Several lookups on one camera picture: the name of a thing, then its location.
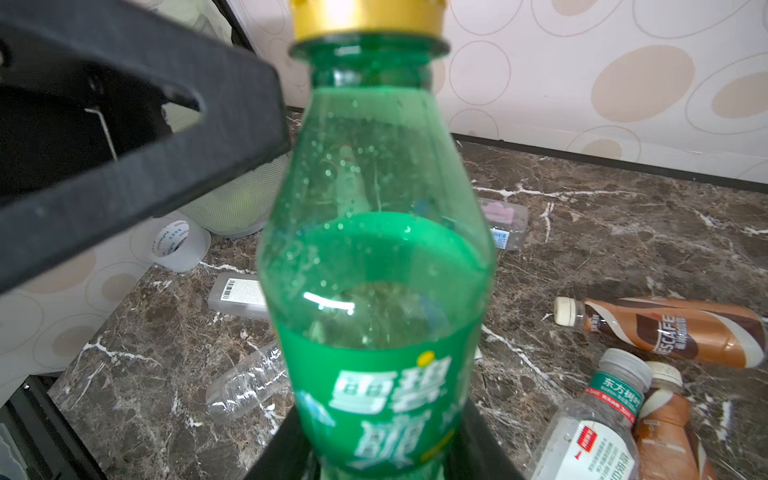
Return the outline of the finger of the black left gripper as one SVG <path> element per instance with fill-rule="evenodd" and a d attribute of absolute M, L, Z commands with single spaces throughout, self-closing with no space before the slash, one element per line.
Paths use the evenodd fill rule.
<path fill-rule="evenodd" d="M 128 1 L 1 5 L 1 287 L 285 153 L 275 69 Z"/>

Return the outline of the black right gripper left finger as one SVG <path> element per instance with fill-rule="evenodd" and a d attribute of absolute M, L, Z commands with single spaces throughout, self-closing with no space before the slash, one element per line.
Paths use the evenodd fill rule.
<path fill-rule="evenodd" d="M 312 478 L 312 447 L 292 407 L 272 440 L 244 480 L 300 480 Z"/>

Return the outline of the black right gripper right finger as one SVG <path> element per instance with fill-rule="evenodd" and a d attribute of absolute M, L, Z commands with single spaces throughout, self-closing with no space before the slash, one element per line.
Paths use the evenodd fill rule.
<path fill-rule="evenodd" d="M 455 478 L 524 479 L 471 401 L 464 406 L 455 440 Z"/>

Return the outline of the green Sprite bottle yellow cap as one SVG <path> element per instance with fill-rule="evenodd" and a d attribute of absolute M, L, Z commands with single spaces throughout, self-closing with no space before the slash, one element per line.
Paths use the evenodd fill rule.
<path fill-rule="evenodd" d="M 432 90 L 442 1 L 295 1 L 311 91 L 257 267 L 325 479 L 440 479 L 496 249 Z"/>

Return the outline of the brown Nescafe bottle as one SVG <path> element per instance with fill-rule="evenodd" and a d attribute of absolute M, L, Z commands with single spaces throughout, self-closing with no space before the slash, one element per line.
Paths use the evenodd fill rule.
<path fill-rule="evenodd" d="M 736 305 L 663 297 L 558 297 L 554 321 L 673 358 L 754 368 L 767 357 L 763 320 Z"/>
<path fill-rule="evenodd" d="M 680 372 L 648 361 L 651 387 L 635 422 L 639 479 L 708 480 L 717 474 L 691 424 L 690 404 L 683 396 Z"/>

